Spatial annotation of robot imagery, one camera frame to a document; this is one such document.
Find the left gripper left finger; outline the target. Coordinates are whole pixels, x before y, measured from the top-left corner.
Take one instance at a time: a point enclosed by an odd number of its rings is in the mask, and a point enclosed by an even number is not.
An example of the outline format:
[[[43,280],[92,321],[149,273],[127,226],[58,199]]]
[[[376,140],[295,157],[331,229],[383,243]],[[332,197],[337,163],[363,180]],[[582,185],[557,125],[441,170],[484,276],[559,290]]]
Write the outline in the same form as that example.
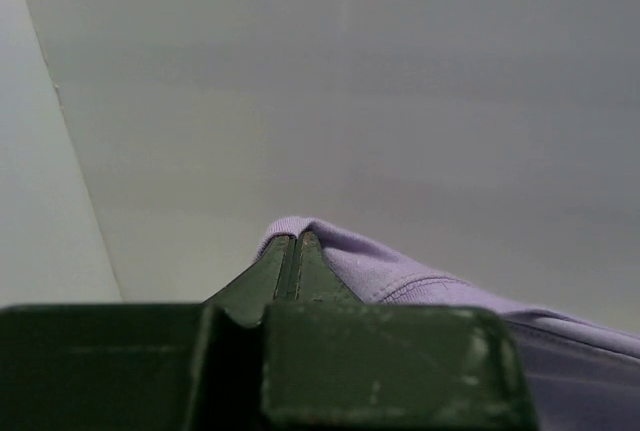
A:
[[[259,322],[294,242],[204,302],[24,305],[1,312],[5,430],[249,430]]]

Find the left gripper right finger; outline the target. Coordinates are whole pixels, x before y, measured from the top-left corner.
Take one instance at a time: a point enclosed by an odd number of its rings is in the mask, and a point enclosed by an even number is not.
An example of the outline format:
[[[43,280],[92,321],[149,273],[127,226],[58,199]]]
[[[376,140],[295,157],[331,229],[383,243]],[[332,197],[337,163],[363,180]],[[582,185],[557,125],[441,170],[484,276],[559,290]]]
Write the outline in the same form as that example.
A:
[[[296,241],[262,321],[260,412],[274,430],[535,430],[495,313],[360,301],[318,237]]]

